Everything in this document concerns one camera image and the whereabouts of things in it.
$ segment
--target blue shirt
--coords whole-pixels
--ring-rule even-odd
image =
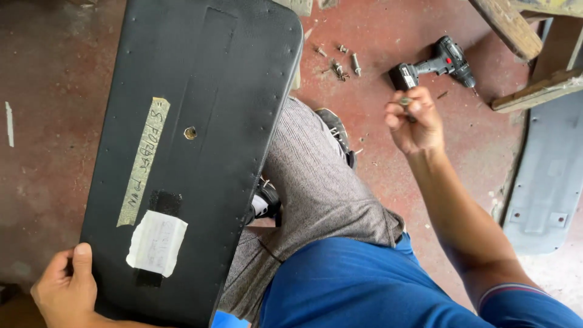
[[[583,327],[569,308],[521,284],[486,292],[479,315],[455,303],[429,277],[404,233],[395,249],[348,238],[303,247],[280,266],[265,291],[259,326]]]

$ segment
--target screw hole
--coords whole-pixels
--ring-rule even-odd
[[[186,139],[188,140],[196,138],[196,130],[194,129],[194,127],[190,127],[184,130],[184,137],[186,137]]]

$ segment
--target concrete floor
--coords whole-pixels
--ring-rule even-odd
[[[15,147],[0,115],[0,281],[30,284],[52,254],[79,238],[113,72],[125,1],[83,8],[68,2],[0,0],[0,102],[13,110]],[[439,247],[415,181],[388,129],[383,105],[392,90],[386,71],[427,58],[427,45],[449,34],[464,49],[477,80],[476,97],[449,76],[420,82],[436,100],[447,152],[472,196],[498,213],[503,185],[519,151],[524,117],[497,114],[487,103],[523,88],[528,66],[516,59],[464,0],[342,1],[302,18],[305,43],[301,88],[294,95],[329,107],[362,149],[358,174],[384,205],[403,215],[427,272],[464,306],[463,285]],[[335,46],[358,52],[363,76]],[[328,58],[313,51],[322,47]],[[339,60],[351,78],[329,68]],[[545,290],[583,315],[583,222],[548,256],[523,258]]]

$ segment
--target hand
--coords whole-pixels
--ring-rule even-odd
[[[73,276],[65,272],[73,258]],[[75,249],[57,253],[30,293],[48,328],[89,327],[105,319],[94,311],[97,285],[91,274],[91,246],[81,243]]]
[[[404,96],[413,100],[407,107],[417,119],[415,123],[409,122],[405,109],[399,105],[399,99]],[[391,102],[385,105],[385,113],[393,141],[406,157],[444,149],[441,117],[427,88],[416,86],[407,92],[395,92]]]

